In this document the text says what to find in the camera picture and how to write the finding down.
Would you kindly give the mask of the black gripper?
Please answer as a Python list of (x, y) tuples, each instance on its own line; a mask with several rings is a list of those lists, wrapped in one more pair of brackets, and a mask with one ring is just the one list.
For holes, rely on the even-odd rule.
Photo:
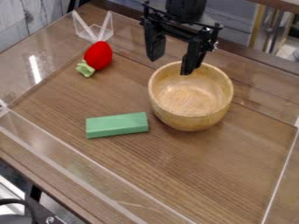
[(189, 42), (181, 75), (190, 75), (201, 67), (206, 53), (215, 49), (223, 23), (205, 14), (207, 0), (166, 0), (163, 7), (145, 0), (142, 5), (149, 59), (155, 62), (165, 56), (167, 36)]

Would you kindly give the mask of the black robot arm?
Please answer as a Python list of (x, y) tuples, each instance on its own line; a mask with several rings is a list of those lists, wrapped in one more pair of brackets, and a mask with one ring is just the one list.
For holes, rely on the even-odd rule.
[(142, 5), (141, 25), (145, 27), (149, 59), (155, 62), (165, 56), (167, 36), (187, 42), (181, 75), (190, 75), (219, 43), (223, 23), (205, 15), (207, 0), (166, 0), (163, 10), (155, 8), (150, 0), (145, 0)]

